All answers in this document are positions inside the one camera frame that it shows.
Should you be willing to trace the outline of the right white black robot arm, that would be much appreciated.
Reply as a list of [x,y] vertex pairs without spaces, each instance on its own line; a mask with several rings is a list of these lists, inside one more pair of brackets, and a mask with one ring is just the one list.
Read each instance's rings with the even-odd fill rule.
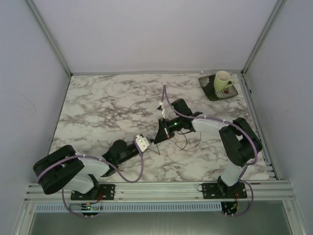
[[171,107],[177,111],[178,117],[173,120],[158,120],[154,144],[171,139],[175,132],[181,129],[220,136],[229,162],[217,179],[216,195],[226,198],[232,193],[239,193],[235,187],[240,184],[239,178],[244,173],[247,162],[255,160],[263,149],[261,141],[248,122],[242,117],[230,123],[209,120],[201,112],[193,113],[182,98],[172,102]]

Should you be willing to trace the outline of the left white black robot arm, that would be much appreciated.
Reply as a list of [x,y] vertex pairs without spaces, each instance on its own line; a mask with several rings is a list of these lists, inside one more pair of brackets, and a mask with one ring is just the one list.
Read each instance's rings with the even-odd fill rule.
[[[100,188],[96,177],[117,173],[125,182],[138,182],[143,175],[143,153],[150,145],[150,139],[137,135],[131,143],[115,141],[101,157],[87,156],[76,152],[71,145],[65,145],[36,162],[33,171],[37,184],[47,195],[62,189],[94,195]],[[137,179],[129,180],[122,175],[119,166],[137,155],[141,161],[140,173]]]

